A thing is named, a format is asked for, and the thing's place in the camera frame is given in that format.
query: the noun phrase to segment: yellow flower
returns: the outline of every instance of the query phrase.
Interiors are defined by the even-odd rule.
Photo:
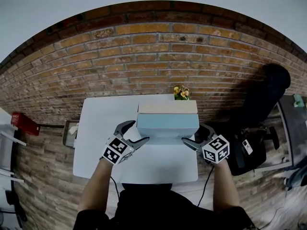
[[[174,88],[174,94],[178,94],[180,91],[181,91],[181,89],[179,87]]]

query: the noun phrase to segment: light blue box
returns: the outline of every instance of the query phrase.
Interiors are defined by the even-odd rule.
[[[142,137],[150,137],[148,144],[182,144],[199,129],[198,114],[138,114],[137,129]]]

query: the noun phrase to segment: red container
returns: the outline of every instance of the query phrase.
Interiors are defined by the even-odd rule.
[[[11,124],[30,135],[38,136],[39,134],[40,126],[23,113],[13,113]]]

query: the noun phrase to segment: potted plant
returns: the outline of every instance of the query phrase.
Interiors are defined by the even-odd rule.
[[[189,89],[183,85],[174,88],[174,97],[176,101],[187,101],[190,99]]]

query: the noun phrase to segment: person's left arm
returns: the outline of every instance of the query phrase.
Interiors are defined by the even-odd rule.
[[[107,196],[113,164],[102,158],[82,193],[78,212],[94,209],[106,212]]]

